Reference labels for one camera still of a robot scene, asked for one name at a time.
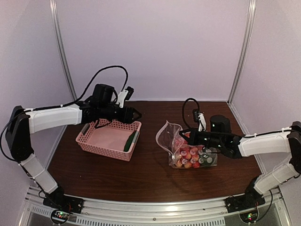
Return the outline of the clear zip top bag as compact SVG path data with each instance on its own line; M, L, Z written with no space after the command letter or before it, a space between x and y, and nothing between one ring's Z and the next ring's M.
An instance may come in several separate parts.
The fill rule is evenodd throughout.
M157 132L156 143L168 153L168 164L174 169L199 169L217 166L218 153L204 145L189 145L180 136L181 125L165 122Z

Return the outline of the green fake cucumber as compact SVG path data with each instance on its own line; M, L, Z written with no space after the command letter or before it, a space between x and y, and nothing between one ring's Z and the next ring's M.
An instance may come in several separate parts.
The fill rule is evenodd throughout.
M128 137L128 139L127 139L127 141L126 141L126 143L125 143L123 152L128 152L128 151L129 151L130 146L131 146L131 144L132 144L132 142L133 142L133 140L134 140L134 137L135 137L136 133L137 133L137 131L135 130L135 131L133 131L132 134Z

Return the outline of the pink plastic basket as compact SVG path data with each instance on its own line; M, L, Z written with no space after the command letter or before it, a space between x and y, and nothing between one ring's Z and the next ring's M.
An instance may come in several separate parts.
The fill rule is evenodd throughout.
M117 120L112 122L99 119L87 123L78 136L76 142L83 151L118 159L130 161L137 144L142 123L135 121L124 124ZM137 131L128 152L123 152L125 143L133 131Z

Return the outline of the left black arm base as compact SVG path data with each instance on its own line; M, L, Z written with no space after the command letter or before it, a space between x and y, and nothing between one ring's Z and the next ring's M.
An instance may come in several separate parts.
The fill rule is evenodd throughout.
M82 212L83 203L82 198L65 195L61 186L50 194L46 193L43 201L45 206L78 214Z

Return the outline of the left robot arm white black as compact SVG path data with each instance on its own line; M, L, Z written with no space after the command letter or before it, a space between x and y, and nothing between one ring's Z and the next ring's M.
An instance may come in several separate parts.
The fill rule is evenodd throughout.
M10 160L22 167L57 209L65 208L68 204L67 197L35 155L31 135L46 129L86 124L100 119L131 124L142 116L135 108L125 106L133 92L132 87L117 93L112 86L97 84L93 94L84 101L78 99L64 105L35 109L15 106L9 122L1 132L11 153Z

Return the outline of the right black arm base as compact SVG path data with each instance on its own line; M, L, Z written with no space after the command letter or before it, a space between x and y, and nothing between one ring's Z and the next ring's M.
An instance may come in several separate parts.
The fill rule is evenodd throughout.
M257 178L258 176L251 180L245 189L244 194L238 196L229 196L225 199L225 205L228 213L252 209L258 205L263 205L266 203L263 195L259 194L254 188Z

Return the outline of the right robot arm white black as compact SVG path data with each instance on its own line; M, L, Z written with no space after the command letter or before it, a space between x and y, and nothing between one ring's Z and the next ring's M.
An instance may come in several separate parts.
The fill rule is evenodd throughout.
M250 208L270 189L301 174L301 123L290 127L253 135L236 135L231 132L230 120L223 115L210 118L210 131L200 125L179 132L189 145L215 148L231 159L240 159L263 153L289 153L273 170L253 179L241 197L241 204Z

